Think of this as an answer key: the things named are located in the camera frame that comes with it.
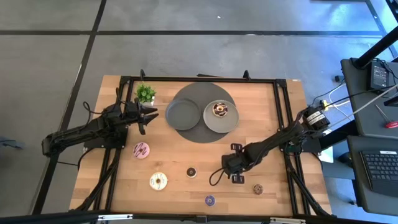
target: gray floor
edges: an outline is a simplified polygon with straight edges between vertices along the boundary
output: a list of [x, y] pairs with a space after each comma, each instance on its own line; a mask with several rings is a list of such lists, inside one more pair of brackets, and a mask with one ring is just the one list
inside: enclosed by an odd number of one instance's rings
[[[385, 2], [372, 2], [387, 31], [393, 29], [397, 23]], [[0, 29], [91, 29], [99, 5], [99, 0], [2, 0]], [[114, 0], [108, 1], [99, 28], [377, 30], [365, 3], [308, 0]], [[29, 213], [45, 163], [41, 139], [58, 128], [87, 40], [86, 36], [0, 36], [0, 135], [27, 145], [23, 150], [0, 148], [0, 217]], [[206, 73], [241, 77], [247, 69], [253, 78], [297, 78], [303, 80], [310, 102], [336, 86], [332, 77], [341, 74], [341, 59], [360, 56], [378, 40], [303, 36], [97, 37], [70, 127], [86, 121], [87, 113], [81, 104], [87, 101], [95, 105], [103, 75], [138, 75], [141, 68], [147, 75]], [[379, 57], [392, 59], [388, 50]], [[346, 89], [340, 88], [331, 97], [346, 95]], [[349, 105], [341, 109], [351, 112]], [[344, 118], [334, 109], [326, 115], [332, 122]], [[80, 154], [81, 146], [71, 147], [60, 161], [76, 163]], [[44, 212], [68, 209], [75, 179], [75, 167], [58, 165]], [[335, 215], [398, 222], [396, 217], [366, 213], [346, 203], [347, 198], [354, 199], [350, 180], [325, 180]]]

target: gray plate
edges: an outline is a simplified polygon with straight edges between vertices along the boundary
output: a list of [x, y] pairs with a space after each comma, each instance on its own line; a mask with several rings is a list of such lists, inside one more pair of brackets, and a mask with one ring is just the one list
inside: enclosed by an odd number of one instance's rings
[[[213, 105], [215, 103], [224, 103], [228, 107], [228, 113], [224, 117], [220, 118], [213, 114]], [[226, 100], [215, 100], [206, 106], [203, 112], [203, 119], [212, 131], [217, 133], [228, 133], [237, 127], [239, 113], [232, 103]]]
[[173, 100], [166, 108], [166, 121], [177, 130], [193, 128], [200, 119], [199, 106], [192, 100]]

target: table leg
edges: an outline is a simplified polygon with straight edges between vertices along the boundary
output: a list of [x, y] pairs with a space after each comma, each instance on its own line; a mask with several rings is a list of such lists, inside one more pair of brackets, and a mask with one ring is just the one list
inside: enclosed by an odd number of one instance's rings
[[330, 134], [319, 139], [321, 149], [327, 149], [330, 146], [339, 143], [347, 138], [347, 136], [358, 136], [358, 129], [356, 128], [355, 120], [344, 124], [340, 128], [332, 131]]

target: wooden tabletop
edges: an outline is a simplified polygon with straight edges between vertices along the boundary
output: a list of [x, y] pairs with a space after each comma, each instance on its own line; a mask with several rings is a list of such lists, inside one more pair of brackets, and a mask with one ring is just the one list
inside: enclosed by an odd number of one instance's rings
[[[115, 88], [120, 76], [103, 77], [95, 111], [115, 102]], [[306, 107], [303, 87], [299, 80], [288, 80], [288, 91], [294, 116]], [[133, 91], [140, 82], [134, 82]], [[111, 210], [126, 213], [174, 213], [208, 215], [292, 215], [289, 188], [283, 155], [278, 149], [271, 150], [262, 162], [245, 173], [246, 183], [232, 184], [224, 176], [215, 187], [209, 185], [212, 172], [221, 167], [221, 156], [231, 154], [231, 143], [242, 145], [262, 141], [275, 134], [278, 118], [271, 84], [262, 83], [214, 83], [224, 88], [234, 99], [239, 111], [238, 127], [222, 139], [200, 144], [181, 137], [165, 120], [165, 109], [175, 94], [189, 82], [145, 82], [157, 94], [154, 107], [159, 116], [146, 126], [146, 135], [139, 133], [137, 124], [129, 128], [126, 147], [122, 150]], [[284, 121], [287, 118], [282, 90], [280, 100]], [[138, 142], [150, 146], [150, 154], [139, 160], [132, 154]], [[104, 149], [94, 149], [81, 161], [81, 167], [73, 191], [70, 208], [76, 208], [97, 184]], [[311, 154], [301, 155], [305, 183], [317, 202], [331, 212], [320, 163]], [[197, 169], [197, 176], [186, 175], [189, 167]], [[155, 172], [163, 172], [169, 182], [161, 191], [153, 190], [149, 179]], [[254, 184], [264, 187], [262, 195], [252, 191]], [[103, 192], [101, 208], [107, 187]], [[209, 207], [205, 197], [213, 195], [216, 204]], [[303, 213], [300, 191], [296, 186], [298, 209]]]

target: chocolate donut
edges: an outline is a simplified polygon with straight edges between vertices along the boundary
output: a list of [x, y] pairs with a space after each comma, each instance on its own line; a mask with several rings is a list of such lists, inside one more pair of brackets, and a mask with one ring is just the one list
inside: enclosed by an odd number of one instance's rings
[[219, 118], [224, 117], [228, 113], [228, 107], [225, 103], [216, 103], [213, 105], [213, 114]]

